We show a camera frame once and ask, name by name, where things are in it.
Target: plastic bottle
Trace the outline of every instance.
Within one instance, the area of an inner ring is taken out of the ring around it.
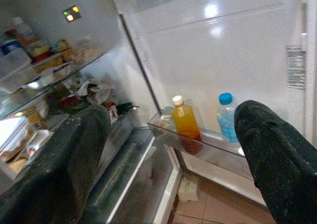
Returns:
[[[23,22],[21,17],[15,17],[13,19],[13,23],[15,24],[18,40],[24,46],[36,42],[38,38],[33,33],[32,28]]]
[[[221,106],[218,110],[218,122],[221,133],[228,142],[238,142],[234,130],[234,110],[236,106],[232,102],[232,95],[230,93],[220,94],[219,101]]]
[[[172,111],[172,117],[175,121],[177,132],[183,136],[201,141],[193,108],[190,105],[184,104],[182,96],[175,96],[172,100],[175,106],[175,109]],[[197,154],[202,149],[202,144],[186,137],[181,137],[184,149],[191,155]]]

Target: white plastic panel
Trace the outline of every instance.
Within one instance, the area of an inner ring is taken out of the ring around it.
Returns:
[[[300,0],[157,0],[141,11],[136,1],[115,0],[161,107],[183,95],[199,126],[219,132],[218,95],[231,92],[304,132],[304,92],[287,88],[285,52],[300,45]]]

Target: refrigerator shelf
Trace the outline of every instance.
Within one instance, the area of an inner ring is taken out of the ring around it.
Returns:
[[[178,151],[253,180],[239,143],[229,143],[220,133],[205,129],[200,129],[202,141],[183,136],[176,131],[171,116],[172,110],[173,108],[166,107],[148,122],[157,144],[169,145]]]
[[[89,60],[85,60],[84,62],[79,64],[75,63],[72,70],[69,73],[67,73],[66,76],[62,77],[56,83],[50,84],[43,89],[30,90],[30,89],[22,88],[17,90],[13,94],[10,94],[9,97],[0,104],[0,119],[3,119],[7,116],[13,115],[16,112],[20,111],[29,102],[49,92],[50,89],[52,89],[54,86],[64,82],[65,80],[67,80],[68,78],[70,78],[71,76],[79,72],[84,67],[92,64],[94,61],[102,57],[104,54],[105,52],[98,52]]]

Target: water bottle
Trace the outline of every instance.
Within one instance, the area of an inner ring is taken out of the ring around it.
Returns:
[[[232,95],[230,93],[220,94],[220,107],[218,110],[218,122],[221,133],[228,142],[238,142],[234,130],[234,110],[235,105],[232,102]]]

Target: tile floor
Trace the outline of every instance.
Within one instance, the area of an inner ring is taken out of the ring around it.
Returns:
[[[179,201],[172,224],[276,224],[260,205],[199,178],[199,201]]]

